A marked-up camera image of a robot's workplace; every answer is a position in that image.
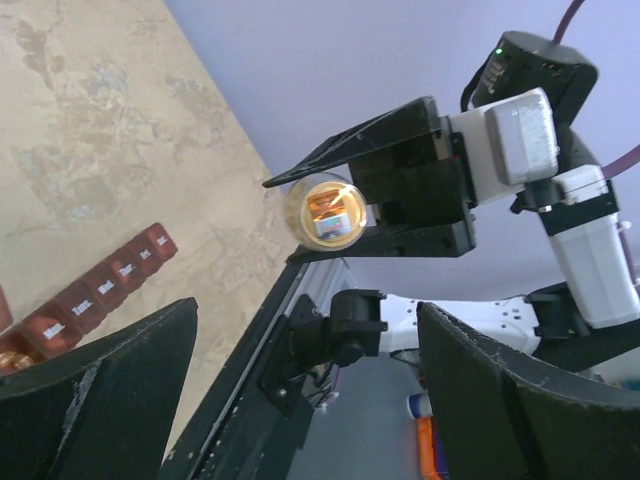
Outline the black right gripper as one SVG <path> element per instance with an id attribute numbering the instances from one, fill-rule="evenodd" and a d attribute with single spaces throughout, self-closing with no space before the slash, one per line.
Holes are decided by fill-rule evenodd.
<path id="1" fill-rule="evenodd" d="M 263 182 L 288 184 L 349 163 L 356 187 L 381 221 L 351 246 L 299 246 L 288 264 L 333 258 L 457 258 L 475 248 L 470 193 L 462 160 L 441 128 L 432 96 L 416 98 L 329 137 L 294 167 Z"/>

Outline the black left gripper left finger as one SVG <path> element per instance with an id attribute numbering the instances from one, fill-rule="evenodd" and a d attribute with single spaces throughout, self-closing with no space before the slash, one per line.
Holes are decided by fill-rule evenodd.
<path id="1" fill-rule="evenodd" d="M 154 479 L 197 336 L 178 300 L 1 380 L 4 479 Z"/>

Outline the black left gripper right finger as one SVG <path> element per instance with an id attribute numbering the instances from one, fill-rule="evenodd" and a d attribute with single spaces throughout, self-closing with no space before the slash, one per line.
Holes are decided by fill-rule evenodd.
<path id="1" fill-rule="evenodd" d="M 638 478 L 638 392 L 514 350 L 432 303 L 417 327 L 450 478 Z"/>

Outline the red weekly pill organizer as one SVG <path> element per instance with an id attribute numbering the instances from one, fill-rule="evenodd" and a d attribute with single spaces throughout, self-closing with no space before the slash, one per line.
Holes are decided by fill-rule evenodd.
<path id="1" fill-rule="evenodd" d="M 74 349 L 177 252 L 161 223 L 142 230 L 24 319 L 1 331 L 1 375 Z"/>

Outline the clear pill bottle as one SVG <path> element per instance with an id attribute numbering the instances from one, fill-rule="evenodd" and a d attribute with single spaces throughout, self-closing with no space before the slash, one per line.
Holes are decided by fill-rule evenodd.
<path id="1" fill-rule="evenodd" d="M 283 212 L 293 238 L 319 252 L 353 245 L 368 222 L 364 196 L 350 181 L 333 173 L 295 181 L 285 195 Z"/>

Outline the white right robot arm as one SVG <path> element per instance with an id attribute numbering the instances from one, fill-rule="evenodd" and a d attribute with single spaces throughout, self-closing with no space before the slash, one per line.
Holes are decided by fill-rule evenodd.
<path id="1" fill-rule="evenodd" d="M 572 130 L 597 67 L 558 38 L 503 33 L 457 115 L 420 97 L 329 137 L 267 181 L 288 185 L 295 263 L 455 258 L 474 249 L 474 208 L 508 197 L 537 214 L 564 275 L 511 301 L 452 302 L 467 324 L 579 372 L 639 345 L 639 285 L 613 169 Z"/>

